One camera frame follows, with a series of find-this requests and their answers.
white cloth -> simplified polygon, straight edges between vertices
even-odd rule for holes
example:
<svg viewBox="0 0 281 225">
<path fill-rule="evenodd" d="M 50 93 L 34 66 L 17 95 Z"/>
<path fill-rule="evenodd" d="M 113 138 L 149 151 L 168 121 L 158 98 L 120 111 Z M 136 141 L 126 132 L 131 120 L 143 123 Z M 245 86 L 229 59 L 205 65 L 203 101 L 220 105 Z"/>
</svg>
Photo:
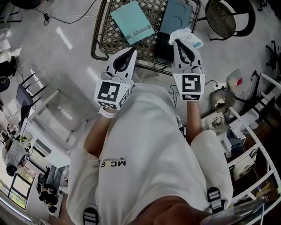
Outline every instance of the white cloth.
<svg viewBox="0 0 281 225">
<path fill-rule="evenodd" d="M 169 44 L 174 45 L 175 39 L 180 39 L 190 43 L 195 48 L 201 48 L 203 46 L 203 42 L 193 33 L 189 28 L 179 29 L 171 33 Z"/>
<path fill-rule="evenodd" d="M 26 150 L 21 146 L 21 144 L 17 140 L 13 140 L 13 143 L 10 149 L 2 152 L 2 159 L 7 165 L 8 163 L 18 167 L 19 162 L 26 154 Z"/>
<path fill-rule="evenodd" d="M 233 188 L 215 132 L 202 132 L 191 147 L 179 131 L 167 91 L 138 84 L 112 121 L 101 161 L 84 149 L 72 151 L 67 202 L 71 219 L 83 224 L 84 209 L 94 203 L 101 224 L 126 225 L 148 204 L 169 195 L 206 210 L 205 177 L 229 205 Z"/>
</svg>

black cable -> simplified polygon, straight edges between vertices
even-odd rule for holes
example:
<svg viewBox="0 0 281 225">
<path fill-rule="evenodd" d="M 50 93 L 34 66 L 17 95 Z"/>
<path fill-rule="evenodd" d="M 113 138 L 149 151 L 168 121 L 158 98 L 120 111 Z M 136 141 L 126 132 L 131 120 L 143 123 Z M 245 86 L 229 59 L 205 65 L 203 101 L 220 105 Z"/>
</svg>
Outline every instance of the black cable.
<svg viewBox="0 0 281 225">
<path fill-rule="evenodd" d="M 16 73 L 19 72 L 19 74 L 22 76 L 22 81 L 24 81 L 23 74 L 18 70 L 18 64 L 19 64 L 19 57 L 18 56 L 16 57 L 16 62 L 17 62 L 17 64 L 16 64 Z"/>
<path fill-rule="evenodd" d="M 218 83 L 215 80 L 209 80 L 207 83 L 205 83 L 205 85 L 207 85 L 208 83 L 210 83 L 211 81 L 216 83 L 216 87 L 218 86 Z"/>
<path fill-rule="evenodd" d="M 94 4 L 95 2 L 96 2 L 96 0 L 93 1 L 93 3 L 92 3 L 91 6 L 88 8 L 88 10 L 83 14 L 83 16 L 81 16 L 79 19 L 77 19 L 77 20 L 75 20 L 75 21 L 73 21 L 73 22 L 65 22 L 65 21 L 63 21 L 63 20 L 61 20 L 61 19 L 58 19 L 58 18 L 54 17 L 54 16 L 49 16 L 48 13 L 43 13 L 42 11 L 40 11 L 40 10 L 38 10 L 38 9 L 34 9 L 34 10 L 35 10 L 35 11 L 38 11 L 38 12 L 40 12 L 40 13 L 42 13 L 42 14 L 44 15 L 44 18 L 45 18 L 44 26 L 47 26 L 47 25 L 49 24 L 50 18 L 53 18 L 53 19 L 55 19 L 55 20 L 58 20 L 58 21 L 60 21 L 60 22 L 62 22 L 62 23 L 72 24 L 72 23 L 75 23 L 75 22 L 79 21 L 80 19 L 82 19 L 82 18 L 89 12 L 89 10 L 92 8 L 92 6 L 93 6 L 93 4 Z"/>
<path fill-rule="evenodd" d="M 173 95 L 173 100 L 174 100 L 174 105 L 175 107 L 177 106 L 177 97 L 179 96 L 179 90 L 177 89 L 176 85 L 171 85 L 170 88 L 172 89 L 173 92 L 168 91 L 168 93 Z"/>
<path fill-rule="evenodd" d="M 33 154 L 33 150 L 34 150 L 34 149 L 32 148 L 32 153 L 30 154 L 29 159 L 30 159 L 31 155 Z"/>
</svg>

table leg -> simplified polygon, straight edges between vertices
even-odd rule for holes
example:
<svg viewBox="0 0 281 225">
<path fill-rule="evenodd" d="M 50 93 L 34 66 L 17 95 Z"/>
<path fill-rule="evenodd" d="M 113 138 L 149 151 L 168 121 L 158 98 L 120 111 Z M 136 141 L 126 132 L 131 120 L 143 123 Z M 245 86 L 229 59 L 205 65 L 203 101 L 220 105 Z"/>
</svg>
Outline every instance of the table leg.
<svg viewBox="0 0 281 225">
<path fill-rule="evenodd" d="M 53 94 L 51 94 L 28 118 L 29 121 L 33 120 L 33 118 L 39 114 L 39 112 L 45 107 L 45 105 L 48 104 L 50 100 L 52 100 L 58 93 L 60 93 L 60 90 L 56 90 Z"/>
</svg>

teal folder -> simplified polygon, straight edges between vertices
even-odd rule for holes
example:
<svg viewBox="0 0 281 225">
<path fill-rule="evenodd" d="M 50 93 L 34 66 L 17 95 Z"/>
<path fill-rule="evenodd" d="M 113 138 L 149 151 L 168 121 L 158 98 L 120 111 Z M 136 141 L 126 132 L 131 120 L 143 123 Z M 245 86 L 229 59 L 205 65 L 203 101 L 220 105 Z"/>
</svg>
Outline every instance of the teal folder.
<svg viewBox="0 0 281 225">
<path fill-rule="evenodd" d="M 130 45 L 155 33 L 136 1 L 121 6 L 111 16 Z"/>
</svg>

window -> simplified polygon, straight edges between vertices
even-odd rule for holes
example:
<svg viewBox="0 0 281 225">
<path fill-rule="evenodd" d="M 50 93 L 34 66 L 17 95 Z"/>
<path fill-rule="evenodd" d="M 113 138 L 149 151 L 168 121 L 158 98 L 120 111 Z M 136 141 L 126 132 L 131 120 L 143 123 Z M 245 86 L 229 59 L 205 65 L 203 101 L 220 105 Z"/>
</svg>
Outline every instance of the window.
<svg viewBox="0 0 281 225">
<path fill-rule="evenodd" d="M 35 173 L 28 167 L 16 173 L 14 177 L 10 177 L 6 173 L 6 166 L 0 160 L 0 191 L 21 208 L 26 208 L 27 199 L 35 178 Z"/>
</svg>

